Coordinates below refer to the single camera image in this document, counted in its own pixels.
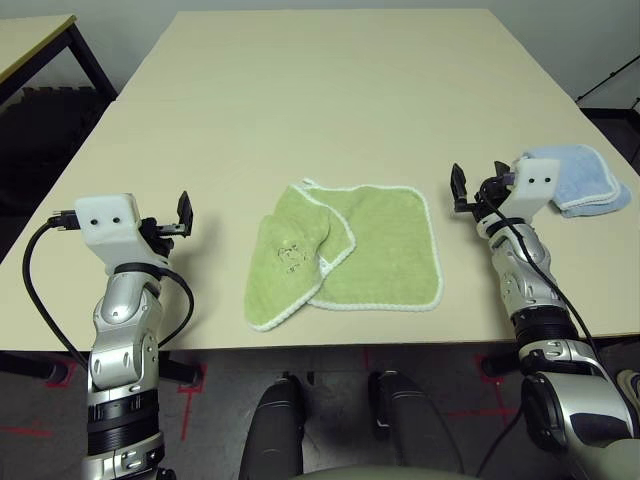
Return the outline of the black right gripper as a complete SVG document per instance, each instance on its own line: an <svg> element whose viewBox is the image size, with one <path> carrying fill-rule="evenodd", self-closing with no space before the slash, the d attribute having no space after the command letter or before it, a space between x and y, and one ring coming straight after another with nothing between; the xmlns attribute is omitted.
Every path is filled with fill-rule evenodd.
<svg viewBox="0 0 640 480"><path fill-rule="evenodd" d="M468 201L464 170L457 163L453 164L450 175L450 188L455 211L471 213L475 221L479 223L500 207L510 194L504 181L504 178L509 177L510 166L506 163L495 161L494 168L496 177L486 179L474 195L474 200Z"/></svg>

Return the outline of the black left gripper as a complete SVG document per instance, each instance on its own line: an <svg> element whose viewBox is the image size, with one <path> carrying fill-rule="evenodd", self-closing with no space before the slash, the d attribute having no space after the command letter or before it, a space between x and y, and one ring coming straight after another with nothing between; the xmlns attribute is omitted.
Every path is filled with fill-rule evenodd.
<svg viewBox="0 0 640 480"><path fill-rule="evenodd" d="M168 258L174 248L174 236L188 237L193 225L193 210L187 191L183 191L177 205L179 223L158 225L153 217L141 221L139 232L154 253Z"/></svg>

